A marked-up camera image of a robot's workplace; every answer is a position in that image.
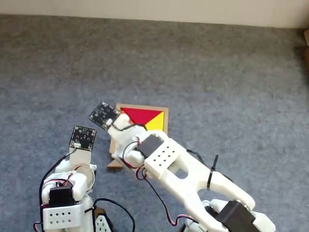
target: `floor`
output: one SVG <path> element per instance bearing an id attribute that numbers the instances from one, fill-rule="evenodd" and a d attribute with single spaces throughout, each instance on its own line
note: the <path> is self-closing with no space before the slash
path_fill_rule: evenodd
<path id="1" fill-rule="evenodd" d="M 108 172 L 104 100 L 167 106 L 169 135 L 256 201 L 279 232 L 309 218 L 309 76 L 301 31 L 174 22 L 0 16 L 1 231 L 31 231 L 39 183 L 75 124 L 98 130 L 92 196 L 124 204 L 137 232 L 176 232 L 146 183 Z M 172 217 L 184 207 L 157 183 Z M 222 198 L 201 191 L 202 199 Z M 130 219 L 102 204 L 119 232 Z"/>

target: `white wall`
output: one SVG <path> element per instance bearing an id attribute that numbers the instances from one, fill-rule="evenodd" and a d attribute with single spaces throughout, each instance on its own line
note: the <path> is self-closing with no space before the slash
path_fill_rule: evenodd
<path id="1" fill-rule="evenodd" d="M 309 0 L 0 0 L 0 14 L 309 27 Z"/>

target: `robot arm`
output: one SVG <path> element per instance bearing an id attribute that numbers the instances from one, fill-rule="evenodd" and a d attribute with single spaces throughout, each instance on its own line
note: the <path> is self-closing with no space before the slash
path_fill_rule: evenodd
<path id="1" fill-rule="evenodd" d="M 147 131 L 141 125 L 130 124 L 128 115 L 106 102 L 93 111 L 90 120 L 105 129 L 117 142 L 118 148 L 112 157 L 130 168 L 144 167 L 147 176 L 159 181 L 184 204 L 188 213 L 198 222 L 200 231 L 275 231 L 274 224 L 265 215 L 260 217 L 254 214 L 255 202 L 248 193 L 221 173 L 203 165 L 164 132 Z M 188 174 L 185 179 L 175 175 L 179 169 Z M 219 192 L 231 201 L 223 208 L 216 208 L 215 203 L 210 205 L 216 208 L 217 214 L 214 216 L 205 209 L 197 194 L 201 189 Z"/>
<path id="2" fill-rule="evenodd" d="M 55 173 L 43 181 L 41 197 L 42 231 L 92 232 L 93 200 L 88 195 L 95 181 L 96 165 L 91 164 L 94 129 L 74 126 L 69 159 L 56 166 Z M 95 219 L 96 231 L 112 232 L 106 213 Z"/>

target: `cable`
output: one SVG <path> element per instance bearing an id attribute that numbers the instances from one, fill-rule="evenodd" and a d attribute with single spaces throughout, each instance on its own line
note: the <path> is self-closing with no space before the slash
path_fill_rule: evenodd
<path id="1" fill-rule="evenodd" d="M 127 126 L 127 127 L 124 127 L 124 128 L 122 128 L 122 129 L 119 129 L 119 128 L 118 128 L 115 124 L 113 124 L 113 123 L 112 123 L 112 126 L 113 126 L 116 130 L 118 130 L 118 131 L 125 131 L 125 130 L 130 129 L 130 128 L 134 127 L 134 126 L 144 127 L 144 129 L 147 131 L 146 126 L 145 126 L 144 124 L 141 124 L 141 123 L 131 124 L 131 125 L 129 125 L 129 126 Z"/>
<path id="2" fill-rule="evenodd" d="M 39 230 L 38 230 L 38 228 L 37 228 L 37 225 L 38 225 L 38 224 L 43 224 L 43 222 L 42 222 L 42 221 L 41 221 L 41 222 L 36 221 L 36 222 L 33 223 L 33 230 L 34 230 L 35 232 L 39 232 Z"/>
<path id="3" fill-rule="evenodd" d="M 119 204 L 118 202 L 115 202 L 115 201 L 113 201 L 113 200 L 111 200 L 111 199 L 108 199 L 108 198 L 98 198 L 98 199 L 96 199 L 96 200 L 93 202 L 92 208 L 85 210 L 85 213 L 87 213 L 88 211 L 92 210 L 93 232 L 96 232 L 95 209 L 96 209 L 96 207 L 97 207 L 96 204 L 97 204 L 97 202 L 99 202 L 99 201 L 110 202 L 110 203 L 113 203 L 113 204 L 119 206 L 120 208 L 122 208 L 122 209 L 129 215 L 129 217 L 131 218 L 132 224 L 133 224 L 133 226 L 132 226 L 132 232 L 135 232 L 135 220 L 134 220 L 134 217 L 130 214 L 130 212 L 129 212 L 123 205 L 121 205 L 121 204 Z"/>
<path id="4" fill-rule="evenodd" d="M 125 160 L 125 152 L 126 152 L 126 149 L 127 149 L 131 144 L 134 144 L 134 143 L 139 143 L 139 141 L 133 141 L 133 142 L 129 143 L 129 144 L 125 147 L 125 149 L 124 149 L 124 151 L 123 151 L 123 153 L 122 153 L 122 161 L 123 161 L 123 162 L 125 163 L 125 165 L 128 166 L 129 168 L 137 169 L 137 167 L 134 167 L 133 165 L 131 165 L 130 163 L 128 163 L 128 162 Z"/>
<path id="5" fill-rule="evenodd" d="M 201 157 L 201 155 L 200 155 L 198 152 L 192 151 L 192 150 L 190 150 L 190 149 L 187 149 L 187 152 L 189 152 L 189 153 L 191 153 L 191 154 L 195 154 L 195 155 L 197 156 L 197 159 L 198 159 L 202 164 L 204 164 L 204 165 L 207 167 L 207 165 L 205 164 L 203 158 Z"/>
<path id="6" fill-rule="evenodd" d="M 178 225 L 178 220 L 179 220 L 180 218 L 187 218 L 187 219 L 192 220 L 192 221 L 195 222 L 195 223 L 198 223 L 198 222 L 197 222 L 196 220 L 194 220 L 192 217 L 190 217 L 190 216 L 188 216 L 188 215 L 185 215 L 185 214 L 180 214 L 180 215 L 178 215 L 178 216 L 176 217 L 175 222 L 174 222 L 174 221 L 172 220 L 170 214 L 169 214 L 168 207 L 166 206 L 166 204 L 164 203 L 164 201 L 163 201 L 162 198 L 160 197 L 159 193 L 155 190 L 155 188 L 153 187 L 153 185 L 149 182 L 149 180 L 147 180 L 147 178 L 146 178 L 147 175 L 146 175 L 146 173 L 144 173 L 144 171 L 145 171 L 146 169 L 145 169 L 145 168 L 142 168 L 142 170 L 141 170 L 141 168 L 142 168 L 142 167 L 139 167 L 139 168 L 136 170 L 136 172 L 135 172 L 136 178 L 139 179 L 139 180 L 145 180 L 145 181 L 149 184 L 149 186 L 152 188 L 152 190 L 154 191 L 154 193 L 157 195 L 157 197 L 159 198 L 159 200 L 160 200 L 161 203 L 163 204 L 163 206 L 164 206 L 164 208 L 165 208 L 166 215 L 167 215 L 167 217 L 168 217 L 168 221 L 169 221 L 169 223 L 170 223 L 172 226 L 177 226 L 177 225 Z M 138 174 L 139 174 L 139 171 L 140 171 L 140 170 L 141 170 L 142 179 L 141 179 L 140 177 L 138 177 Z"/>
<path id="7" fill-rule="evenodd" d="M 42 232 L 44 231 L 43 228 L 43 208 L 42 208 L 42 189 L 43 189 L 43 185 L 44 185 L 44 180 L 46 179 L 46 177 L 50 174 L 50 172 L 56 167 L 58 166 L 62 160 L 64 160 L 66 157 L 68 157 L 69 155 L 73 154 L 75 151 L 77 150 L 77 148 L 74 148 L 71 152 L 69 152 L 68 154 L 66 154 L 65 156 L 63 156 L 62 158 L 60 158 L 48 171 L 47 173 L 43 176 L 41 183 L 40 183 L 40 188 L 39 188 L 39 200 L 40 200 L 40 218 L 41 218 L 41 227 L 42 227 Z"/>

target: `red wire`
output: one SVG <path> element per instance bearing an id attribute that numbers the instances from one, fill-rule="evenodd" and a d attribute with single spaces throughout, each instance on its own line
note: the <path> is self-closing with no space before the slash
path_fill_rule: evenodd
<path id="1" fill-rule="evenodd" d="M 67 181 L 69 182 L 71 185 L 73 185 L 68 179 L 51 179 L 51 180 L 48 180 L 46 181 L 44 184 L 50 182 L 50 181 L 64 181 L 64 183 Z"/>
<path id="2" fill-rule="evenodd" d="M 33 224 L 33 229 L 35 232 L 39 232 L 38 228 L 37 228 L 37 224 L 42 224 L 43 222 L 39 222 L 39 221 L 36 221 L 34 224 Z"/>

